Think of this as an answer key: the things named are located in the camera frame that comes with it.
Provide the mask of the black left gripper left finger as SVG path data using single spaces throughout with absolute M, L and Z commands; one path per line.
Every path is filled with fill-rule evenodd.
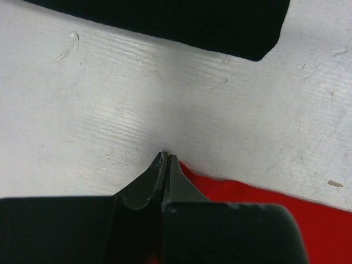
M 168 155 L 111 196 L 1 199 L 1 263 L 148 263 L 160 251 Z

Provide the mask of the red t shirt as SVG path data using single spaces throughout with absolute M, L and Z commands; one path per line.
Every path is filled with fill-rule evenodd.
M 351 213 L 170 166 L 155 263 L 351 263 Z

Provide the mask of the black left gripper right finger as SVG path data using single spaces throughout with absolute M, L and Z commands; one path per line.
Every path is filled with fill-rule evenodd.
M 175 155 L 164 190 L 163 263 L 306 263 L 299 227 L 285 207 L 210 201 Z

